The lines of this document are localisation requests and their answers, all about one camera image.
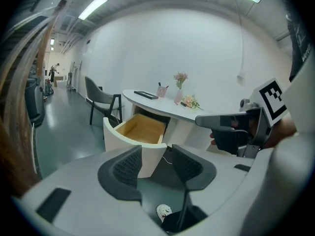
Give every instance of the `white wall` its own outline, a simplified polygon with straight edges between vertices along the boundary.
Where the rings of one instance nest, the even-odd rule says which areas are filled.
[[[241,31],[236,14],[209,3],[141,4],[114,15],[94,41],[88,76],[109,93],[156,92],[161,82],[173,98],[173,74],[185,72],[184,94],[195,94],[205,110],[228,113],[272,77],[289,86],[291,60],[274,40],[246,19]],[[238,81],[241,65],[245,79]],[[126,118],[131,104],[124,103]]]
[[[58,51],[51,51],[51,52],[45,52],[45,65],[47,70],[47,76],[50,68],[59,63],[59,66],[57,67],[57,71],[59,74],[55,74],[55,76],[63,76],[64,78],[68,79],[68,73],[70,70],[71,62],[73,62],[76,58],[77,48],[73,47],[69,52],[68,55],[63,55]]]
[[[71,63],[74,63],[74,70],[73,70],[73,77],[72,77],[72,85],[74,88],[78,89],[78,76],[79,76],[79,68],[80,68],[80,63],[82,61],[82,46],[83,43],[86,42],[84,40],[80,40],[77,42],[66,54],[64,58],[64,64],[66,69],[66,73],[68,74]]]

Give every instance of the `open drawer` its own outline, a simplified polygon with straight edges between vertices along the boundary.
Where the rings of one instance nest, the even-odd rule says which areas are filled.
[[[138,177],[150,177],[167,148],[162,143],[166,124],[141,114],[135,114],[115,128],[108,118],[103,122],[106,150],[141,145],[142,168]]]

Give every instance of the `white desk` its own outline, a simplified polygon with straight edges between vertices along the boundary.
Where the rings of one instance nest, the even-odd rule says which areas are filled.
[[[138,108],[142,108],[153,114],[171,117],[163,137],[163,142],[168,146],[171,147],[173,144],[188,145],[203,150],[209,147],[211,130],[198,127],[195,124],[195,118],[200,115],[210,115],[210,112],[191,109],[181,104],[176,105],[173,99],[169,98],[150,100],[135,94],[134,91],[134,89],[123,91],[123,96],[132,103],[132,115],[138,112]]]

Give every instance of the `small bouquet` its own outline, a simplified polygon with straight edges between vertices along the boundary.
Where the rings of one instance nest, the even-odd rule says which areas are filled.
[[[184,104],[186,104],[186,106],[189,107],[189,108],[193,108],[193,109],[199,108],[199,109],[201,109],[200,108],[200,104],[196,100],[194,94],[193,95],[187,95],[186,97],[183,97],[182,102]]]
[[[186,73],[180,73],[173,75],[174,79],[176,80],[176,86],[179,89],[182,89],[182,85],[186,79],[188,79],[188,75]]]

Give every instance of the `cable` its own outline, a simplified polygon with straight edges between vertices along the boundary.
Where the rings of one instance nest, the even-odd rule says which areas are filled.
[[[117,120],[117,123],[119,124],[119,121],[118,121],[117,117],[116,117],[116,116],[113,116],[113,117],[115,117],[115,118],[116,118],[116,120]]]
[[[239,18],[239,22],[240,22],[241,37],[242,37],[242,48],[241,48],[242,59],[241,59],[240,71],[239,71],[237,77],[244,78],[244,75],[245,75],[244,67],[243,67],[243,64],[244,64],[244,33],[243,33],[242,15],[241,15],[241,13],[240,13],[240,11],[239,11],[239,7],[238,7],[238,5],[237,5],[236,0],[234,0],[234,2],[235,2],[235,7],[236,7],[236,10],[237,10],[237,15],[238,15],[238,18]]]
[[[168,162],[164,156],[162,156],[162,157],[164,158],[164,160],[165,160],[168,164],[172,164],[172,163]]]

